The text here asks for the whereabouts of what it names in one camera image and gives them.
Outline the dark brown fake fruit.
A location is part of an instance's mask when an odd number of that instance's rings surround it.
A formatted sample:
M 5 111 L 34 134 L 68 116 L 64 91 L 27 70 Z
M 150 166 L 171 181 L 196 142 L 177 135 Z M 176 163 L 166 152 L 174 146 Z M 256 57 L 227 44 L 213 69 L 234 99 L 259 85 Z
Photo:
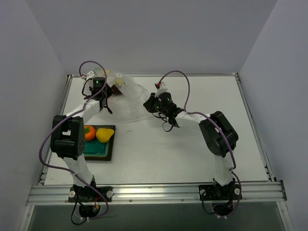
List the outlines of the dark brown fake fruit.
M 117 88 L 116 85 L 112 85 L 110 88 L 114 95 L 122 95 L 122 92 Z

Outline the translucent white plastic bag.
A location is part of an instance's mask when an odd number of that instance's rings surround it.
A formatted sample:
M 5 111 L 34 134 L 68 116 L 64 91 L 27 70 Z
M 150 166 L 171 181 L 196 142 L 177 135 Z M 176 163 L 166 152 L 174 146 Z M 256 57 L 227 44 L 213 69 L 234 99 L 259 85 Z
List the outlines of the translucent white plastic bag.
M 108 106 L 112 114 L 103 109 L 98 117 L 114 122 L 137 122 L 147 117 L 147 111 L 143 104 L 149 99 L 148 90 L 138 84 L 129 75 L 122 74 L 115 70 L 106 70 L 107 84 L 111 87 L 116 85 L 122 95 L 112 95 L 108 98 Z

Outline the orange fake persimmon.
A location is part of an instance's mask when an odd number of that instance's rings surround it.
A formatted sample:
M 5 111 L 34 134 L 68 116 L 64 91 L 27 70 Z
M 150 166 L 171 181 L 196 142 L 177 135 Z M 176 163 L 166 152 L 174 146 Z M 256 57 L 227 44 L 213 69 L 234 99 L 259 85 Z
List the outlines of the orange fake persimmon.
M 96 129 L 93 126 L 86 125 L 84 127 L 85 141 L 91 141 L 96 137 Z

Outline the yellow fake pear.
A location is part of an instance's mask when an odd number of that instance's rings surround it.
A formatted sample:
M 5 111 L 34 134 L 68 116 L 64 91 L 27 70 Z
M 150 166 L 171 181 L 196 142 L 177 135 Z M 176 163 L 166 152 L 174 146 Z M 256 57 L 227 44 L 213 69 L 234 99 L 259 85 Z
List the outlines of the yellow fake pear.
M 114 130 L 111 128 L 99 128 L 96 131 L 96 138 L 101 143 L 107 143 L 114 135 L 114 133 L 115 133 Z

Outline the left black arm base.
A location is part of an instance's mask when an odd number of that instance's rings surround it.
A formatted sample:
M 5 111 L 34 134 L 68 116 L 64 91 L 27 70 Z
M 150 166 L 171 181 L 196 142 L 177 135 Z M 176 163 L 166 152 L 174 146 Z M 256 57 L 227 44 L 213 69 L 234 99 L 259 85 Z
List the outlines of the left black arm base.
M 98 218 L 108 212 L 113 194 L 111 186 L 95 187 L 95 190 L 73 186 L 67 201 L 78 206 L 77 214 L 81 218 Z

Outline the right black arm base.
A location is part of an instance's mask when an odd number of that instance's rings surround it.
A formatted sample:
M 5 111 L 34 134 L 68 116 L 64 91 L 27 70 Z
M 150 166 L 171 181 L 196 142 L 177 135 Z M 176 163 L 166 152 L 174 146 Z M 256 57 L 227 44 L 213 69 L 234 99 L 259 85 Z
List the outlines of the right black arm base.
M 240 184 L 199 185 L 198 190 L 203 210 L 221 219 L 229 218 L 243 198 Z

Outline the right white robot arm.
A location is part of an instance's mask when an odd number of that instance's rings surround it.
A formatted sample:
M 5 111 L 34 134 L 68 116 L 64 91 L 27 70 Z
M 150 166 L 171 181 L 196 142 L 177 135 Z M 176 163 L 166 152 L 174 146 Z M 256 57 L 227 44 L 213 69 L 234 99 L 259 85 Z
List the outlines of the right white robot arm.
M 191 128 L 201 131 L 210 152 L 215 156 L 214 194 L 218 198 L 226 198 L 235 185 L 233 170 L 236 162 L 233 150 L 239 136 L 221 111 L 212 114 L 186 112 L 172 101 L 169 92 L 157 97 L 151 93 L 143 104 L 149 113 L 160 113 L 167 118 L 172 127 Z

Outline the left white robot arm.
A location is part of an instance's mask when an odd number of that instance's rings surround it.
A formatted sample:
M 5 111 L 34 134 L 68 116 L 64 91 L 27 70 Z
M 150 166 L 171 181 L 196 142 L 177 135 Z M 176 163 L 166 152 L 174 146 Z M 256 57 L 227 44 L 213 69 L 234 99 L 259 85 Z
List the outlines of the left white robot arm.
M 73 177 L 73 185 L 81 187 L 79 195 L 86 202 L 96 198 L 97 189 L 92 184 L 94 175 L 84 157 L 84 125 L 106 107 L 107 99 L 112 94 L 105 77 L 95 77 L 92 80 L 91 96 L 72 112 L 56 115 L 52 121 L 51 134 L 51 151 L 66 163 Z

